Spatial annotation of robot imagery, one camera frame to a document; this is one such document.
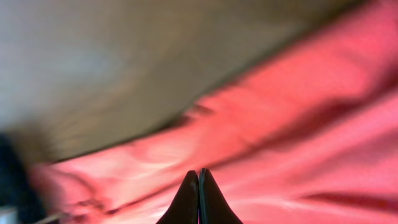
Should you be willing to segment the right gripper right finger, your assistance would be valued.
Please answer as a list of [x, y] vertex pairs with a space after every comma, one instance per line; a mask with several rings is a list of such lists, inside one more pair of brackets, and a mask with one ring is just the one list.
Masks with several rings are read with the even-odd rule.
[[229, 207], [209, 169], [199, 175], [200, 224], [243, 224]]

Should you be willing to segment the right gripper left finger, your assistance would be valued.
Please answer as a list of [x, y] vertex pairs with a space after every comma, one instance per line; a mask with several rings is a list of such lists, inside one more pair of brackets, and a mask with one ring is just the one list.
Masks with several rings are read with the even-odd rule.
[[199, 186], [194, 170], [187, 172], [172, 203], [156, 224], [198, 224]]

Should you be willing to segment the red soccer t-shirt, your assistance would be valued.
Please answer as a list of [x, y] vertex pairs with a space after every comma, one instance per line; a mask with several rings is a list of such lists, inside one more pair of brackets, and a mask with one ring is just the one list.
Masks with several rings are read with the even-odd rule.
[[165, 131], [32, 181], [63, 223], [155, 223], [203, 167], [244, 223], [396, 223], [397, 2], [363, 4]]

